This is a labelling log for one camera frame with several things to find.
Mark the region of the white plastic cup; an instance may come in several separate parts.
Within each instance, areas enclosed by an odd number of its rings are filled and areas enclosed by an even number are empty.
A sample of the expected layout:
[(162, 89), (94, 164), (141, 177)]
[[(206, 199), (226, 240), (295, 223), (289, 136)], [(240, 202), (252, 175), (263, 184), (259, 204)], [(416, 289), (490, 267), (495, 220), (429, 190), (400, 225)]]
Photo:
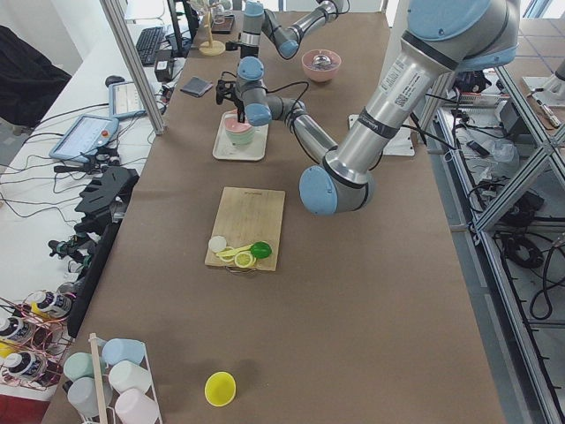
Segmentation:
[(151, 375), (148, 370), (128, 360), (117, 363), (109, 371), (109, 384), (118, 393), (137, 389), (147, 393), (151, 387)]

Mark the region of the green plastic cup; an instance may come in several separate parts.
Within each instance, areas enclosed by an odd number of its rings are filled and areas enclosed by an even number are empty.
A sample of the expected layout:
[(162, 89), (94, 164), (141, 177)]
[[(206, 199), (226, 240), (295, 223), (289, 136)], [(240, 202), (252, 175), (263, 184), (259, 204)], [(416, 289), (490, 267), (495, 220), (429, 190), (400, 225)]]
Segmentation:
[(75, 382), (83, 377), (94, 378), (94, 363), (91, 353), (75, 352), (63, 365), (64, 375)]

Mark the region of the blue plastic cup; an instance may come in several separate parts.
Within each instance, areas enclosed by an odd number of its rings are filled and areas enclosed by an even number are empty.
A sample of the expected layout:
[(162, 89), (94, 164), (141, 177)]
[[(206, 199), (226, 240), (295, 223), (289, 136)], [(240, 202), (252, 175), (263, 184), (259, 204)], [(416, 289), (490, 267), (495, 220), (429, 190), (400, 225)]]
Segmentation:
[(102, 359), (110, 366), (115, 366), (123, 360), (139, 365), (144, 356), (144, 344), (139, 340), (113, 338), (102, 347)]

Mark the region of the grey folded cloth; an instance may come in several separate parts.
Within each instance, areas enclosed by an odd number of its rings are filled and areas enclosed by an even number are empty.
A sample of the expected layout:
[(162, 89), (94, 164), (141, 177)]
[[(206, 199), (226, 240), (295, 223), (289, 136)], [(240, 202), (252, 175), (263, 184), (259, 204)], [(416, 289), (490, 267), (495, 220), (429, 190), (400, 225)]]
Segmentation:
[(214, 84), (212, 82), (193, 76), (180, 88), (180, 91), (184, 94), (200, 98), (213, 86)]

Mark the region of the toy lemon slice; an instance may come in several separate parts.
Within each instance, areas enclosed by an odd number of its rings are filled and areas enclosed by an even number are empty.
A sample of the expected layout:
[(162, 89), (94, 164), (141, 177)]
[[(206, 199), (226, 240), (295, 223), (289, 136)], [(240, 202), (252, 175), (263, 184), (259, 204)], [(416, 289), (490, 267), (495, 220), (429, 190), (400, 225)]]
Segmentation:
[(256, 258), (250, 251), (242, 251), (234, 256), (233, 262), (238, 268), (249, 269), (255, 264)]

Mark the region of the large pink bowl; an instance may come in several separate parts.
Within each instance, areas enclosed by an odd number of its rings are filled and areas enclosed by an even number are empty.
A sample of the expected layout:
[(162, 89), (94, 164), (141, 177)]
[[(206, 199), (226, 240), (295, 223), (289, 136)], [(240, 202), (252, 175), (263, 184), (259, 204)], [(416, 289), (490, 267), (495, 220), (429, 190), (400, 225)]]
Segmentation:
[(332, 50), (313, 49), (301, 57), (305, 76), (314, 82), (328, 82), (338, 73), (342, 64), (341, 57)]

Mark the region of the wooden mug tree stand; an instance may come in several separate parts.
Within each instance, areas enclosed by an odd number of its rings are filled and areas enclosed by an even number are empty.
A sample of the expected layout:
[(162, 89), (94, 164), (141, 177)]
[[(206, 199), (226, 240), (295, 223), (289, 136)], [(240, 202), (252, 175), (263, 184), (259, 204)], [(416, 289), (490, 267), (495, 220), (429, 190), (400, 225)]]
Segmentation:
[(214, 39), (212, 25), (214, 18), (224, 18), (224, 12), (227, 8), (226, 4), (228, 3), (229, 1), (191, 1), (192, 7), (203, 16), (207, 39), (200, 44), (199, 51), (205, 56), (219, 56), (225, 51), (224, 43)]

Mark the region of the blue teach pendant tablet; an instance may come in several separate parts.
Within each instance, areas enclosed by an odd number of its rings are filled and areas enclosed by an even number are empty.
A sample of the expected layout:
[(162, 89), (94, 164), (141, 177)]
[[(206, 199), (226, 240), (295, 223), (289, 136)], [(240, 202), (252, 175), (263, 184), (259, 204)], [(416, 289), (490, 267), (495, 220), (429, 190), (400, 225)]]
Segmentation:
[(87, 163), (90, 155), (110, 143), (117, 133), (119, 121), (114, 117), (81, 115), (49, 151), (52, 159)]

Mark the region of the black power adapter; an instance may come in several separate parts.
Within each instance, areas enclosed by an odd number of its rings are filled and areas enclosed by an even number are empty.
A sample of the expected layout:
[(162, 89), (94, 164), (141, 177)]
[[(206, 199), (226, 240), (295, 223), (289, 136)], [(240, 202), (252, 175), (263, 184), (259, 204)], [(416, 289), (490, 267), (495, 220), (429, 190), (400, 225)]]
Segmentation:
[(156, 52), (154, 62), (154, 75), (158, 82), (173, 80), (175, 58), (171, 49), (160, 49)]

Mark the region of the yellow plastic cup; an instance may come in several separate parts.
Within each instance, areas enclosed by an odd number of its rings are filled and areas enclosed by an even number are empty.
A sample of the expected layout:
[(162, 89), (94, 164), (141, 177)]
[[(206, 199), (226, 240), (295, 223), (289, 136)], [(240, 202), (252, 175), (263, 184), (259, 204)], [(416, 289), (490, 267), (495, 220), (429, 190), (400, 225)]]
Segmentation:
[(206, 381), (204, 394), (206, 401), (215, 407), (223, 407), (233, 401), (237, 394), (235, 378), (226, 371), (210, 375)]

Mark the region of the grey plastic cup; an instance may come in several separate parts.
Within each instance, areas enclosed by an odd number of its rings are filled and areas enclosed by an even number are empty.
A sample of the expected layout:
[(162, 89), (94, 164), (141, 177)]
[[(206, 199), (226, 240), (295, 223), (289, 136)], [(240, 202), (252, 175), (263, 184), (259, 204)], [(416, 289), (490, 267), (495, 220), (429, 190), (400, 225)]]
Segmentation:
[(96, 417), (99, 415), (95, 379), (81, 377), (72, 383), (67, 391), (67, 400), (82, 415)]

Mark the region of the small pink bowl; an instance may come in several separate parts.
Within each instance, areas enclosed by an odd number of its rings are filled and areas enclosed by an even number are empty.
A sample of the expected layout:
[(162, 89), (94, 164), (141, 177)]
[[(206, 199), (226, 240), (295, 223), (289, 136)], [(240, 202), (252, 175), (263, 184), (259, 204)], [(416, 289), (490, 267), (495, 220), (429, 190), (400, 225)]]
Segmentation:
[(240, 123), (236, 119), (226, 119), (224, 121), (224, 128), (227, 133), (241, 134), (252, 129), (248, 123)]

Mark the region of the green toy lime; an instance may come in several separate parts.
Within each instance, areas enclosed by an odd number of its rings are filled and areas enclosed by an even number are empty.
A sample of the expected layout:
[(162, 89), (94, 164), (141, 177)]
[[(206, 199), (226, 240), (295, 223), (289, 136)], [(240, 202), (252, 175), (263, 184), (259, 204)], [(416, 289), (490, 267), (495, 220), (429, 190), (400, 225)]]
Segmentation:
[(265, 241), (255, 242), (250, 247), (250, 253), (256, 259), (266, 259), (272, 252), (272, 247)]

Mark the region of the bamboo cutting board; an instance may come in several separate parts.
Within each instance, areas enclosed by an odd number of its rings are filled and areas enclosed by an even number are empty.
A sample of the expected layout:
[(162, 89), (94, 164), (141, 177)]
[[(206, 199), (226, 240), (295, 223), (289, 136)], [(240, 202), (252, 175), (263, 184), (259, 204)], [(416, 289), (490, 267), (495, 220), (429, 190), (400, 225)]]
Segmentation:
[(254, 268), (276, 271), (285, 196), (278, 190), (224, 187), (210, 237), (222, 236), (234, 248), (266, 242), (272, 253)]

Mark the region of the pink plastic cup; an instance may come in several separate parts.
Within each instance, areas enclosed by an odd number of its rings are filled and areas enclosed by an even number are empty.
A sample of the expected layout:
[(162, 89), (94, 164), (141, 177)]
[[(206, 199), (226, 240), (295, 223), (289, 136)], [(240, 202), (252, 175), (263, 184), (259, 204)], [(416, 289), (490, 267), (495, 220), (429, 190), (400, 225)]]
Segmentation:
[(154, 424), (159, 416), (156, 402), (136, 388), (128, 389), (119, 395), (115, 411), (117, 417), (125, 424)]

